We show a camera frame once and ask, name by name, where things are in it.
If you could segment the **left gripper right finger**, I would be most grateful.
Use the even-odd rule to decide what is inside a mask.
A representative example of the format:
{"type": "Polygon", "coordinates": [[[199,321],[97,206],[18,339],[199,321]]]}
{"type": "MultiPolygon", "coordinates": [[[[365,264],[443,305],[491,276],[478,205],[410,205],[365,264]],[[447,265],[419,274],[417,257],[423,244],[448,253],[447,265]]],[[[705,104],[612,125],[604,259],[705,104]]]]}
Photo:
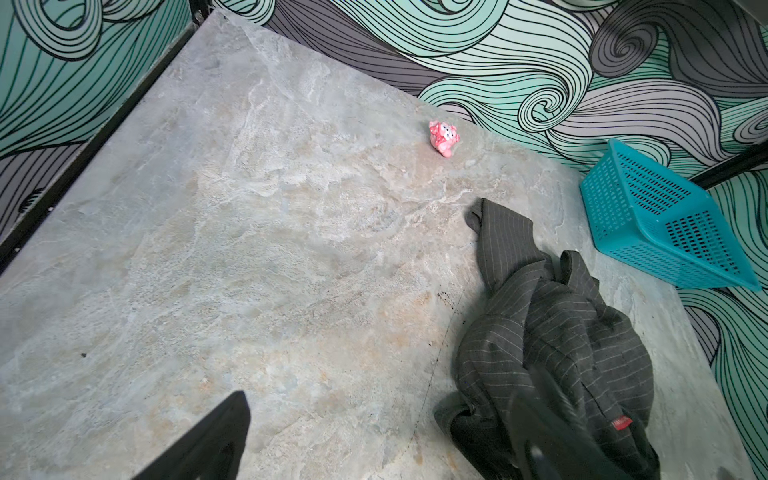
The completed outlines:
{"type": "Polygon", "coordinates": [[[532,393],[509,402],[507,432],[525,479],[627,479],[596,445],[551,375],[529,368],[532,393]]]}

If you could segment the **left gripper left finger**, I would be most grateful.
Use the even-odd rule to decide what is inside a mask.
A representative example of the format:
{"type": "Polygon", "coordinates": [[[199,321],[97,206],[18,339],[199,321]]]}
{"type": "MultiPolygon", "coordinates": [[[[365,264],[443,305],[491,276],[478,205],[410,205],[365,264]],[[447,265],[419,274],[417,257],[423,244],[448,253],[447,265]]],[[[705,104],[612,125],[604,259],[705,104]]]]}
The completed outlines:
{"type": "Polygon", "coordinates": [[[246,394],[235,391],[134,479],[236,479],[250,423],[246,394]]]}

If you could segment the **dark pinstriped long sleeve shirt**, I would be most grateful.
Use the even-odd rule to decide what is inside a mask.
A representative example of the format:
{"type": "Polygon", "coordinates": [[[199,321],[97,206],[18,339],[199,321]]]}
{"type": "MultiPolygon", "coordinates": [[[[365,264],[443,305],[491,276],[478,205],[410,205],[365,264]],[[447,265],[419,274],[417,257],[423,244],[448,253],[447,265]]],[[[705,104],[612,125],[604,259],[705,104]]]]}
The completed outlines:
{"type": "Polygon", "coordinates": [[[553,260],[541,251],[527,217],[483,198],[465,219],[489,297],[458,345],[457,391],[435,413],[441,430],[484,478],[518,479],[512,399],[551,399],[623,473],[658,478],[645,433],[653,367],[630,319],[603,300],[578,252],[553,260]]]}

